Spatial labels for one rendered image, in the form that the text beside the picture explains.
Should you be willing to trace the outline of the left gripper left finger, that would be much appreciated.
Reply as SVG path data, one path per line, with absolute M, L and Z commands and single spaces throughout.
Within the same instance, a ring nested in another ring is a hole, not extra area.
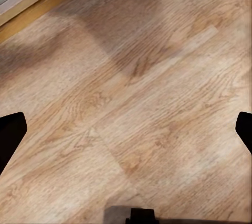
M 22 112 L 0 118 L 0 175 L 27 132 Z

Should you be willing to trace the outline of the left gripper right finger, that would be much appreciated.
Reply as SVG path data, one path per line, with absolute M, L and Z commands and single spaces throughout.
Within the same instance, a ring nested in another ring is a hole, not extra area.
M 236 121 L 235 130 L 252 154 L 252 114 L 241 111 Z

